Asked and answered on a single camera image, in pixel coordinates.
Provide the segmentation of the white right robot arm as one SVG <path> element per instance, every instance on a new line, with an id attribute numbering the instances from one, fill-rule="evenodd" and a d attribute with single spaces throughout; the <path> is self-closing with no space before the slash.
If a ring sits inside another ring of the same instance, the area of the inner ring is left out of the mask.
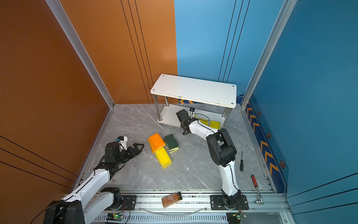
<path id="1" fill-rule="evenodd" d="M 207 141 L 210 156 L 220 169 L 224 205 L 230 210 L 238 207 L 242 193 L 235 176 L 237 149 L 228 131 L 224 128 L 215 129 L 204 125 L 184 109 L 177 112 L 176 115 L 184 134 L 192 133 Z"/>

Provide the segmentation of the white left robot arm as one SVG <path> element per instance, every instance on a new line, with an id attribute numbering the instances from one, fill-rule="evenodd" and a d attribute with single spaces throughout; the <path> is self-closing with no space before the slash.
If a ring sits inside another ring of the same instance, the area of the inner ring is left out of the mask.
<path id="1" fill-rule="evenodd" d="M 45 209 L 45 224 L 90 224 L 105 209 L 124 210 L 125 201 L 119 188 L 104 187 L 126 163 L 138 156 L 144 144 L 126 145 L 116 139 L 105 147 L 105 153 L 92 174 L 60 201 L 52 201 Z"/>

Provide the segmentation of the yellow foam sponge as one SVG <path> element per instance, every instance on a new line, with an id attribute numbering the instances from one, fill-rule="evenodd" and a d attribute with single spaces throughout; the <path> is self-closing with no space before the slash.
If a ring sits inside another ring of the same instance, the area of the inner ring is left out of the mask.
<path id="1" fill-rule="evenodd" d="M 220 129 L 221 123 L 219 121 L 211 120 L 209 122 L 209 127 L 213 128 L 213 129 Z"/>
<path id="2" fill-rule="evenodd" d="M 209 119 L 202 119 L 202 118 L 200 118 L 199 121 L 200 121 L 202 124 L 206 125 L 206 126 L 207 126 L 207 125 L 209 124 L 209 122 L 210 122 Z"/>

